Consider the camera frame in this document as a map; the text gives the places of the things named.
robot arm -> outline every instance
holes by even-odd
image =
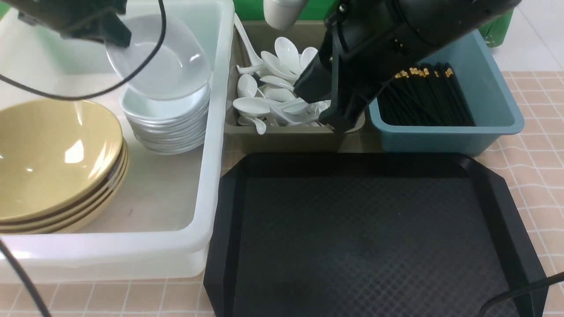
[[[520,1],[336,0],[319,52],[294,92],[309,103],[330,99],[320,122],[348,131],[394,74]]]
[[[131,32],[117,17],[127,0],[3,0],[18,9],[19,19],[42,25],[63,38],[109,42],[128,47]]]

textured tray surface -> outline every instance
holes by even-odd
[[[474,316],[508,288],[469,179],[249,178],[244,210],[234,316]]]

white floor tile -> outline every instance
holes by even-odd
[[[502,71],[562,70],[560,64],[551,55],[519,9],[513,13],[505,42],[500,47],[493,49],[492,54]]]
[[[562,34],[564,1],[523,0],[519,9],[556,61],[564,67],[564,35]]]

green background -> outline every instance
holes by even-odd
[[[300,20],[323,20],[333,0],[309,0]],[[234,0],[235,12],[241,20],[264,20],[262,0]]]

blue plastic bin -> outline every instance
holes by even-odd
[[[477,126],[393,126],[382,121],[378,101],[369,105],[386,152],[457,152],[477,156],[502,135],[517,134],[525,120],[490,50],[476,30],[424,59],[450,63]]]

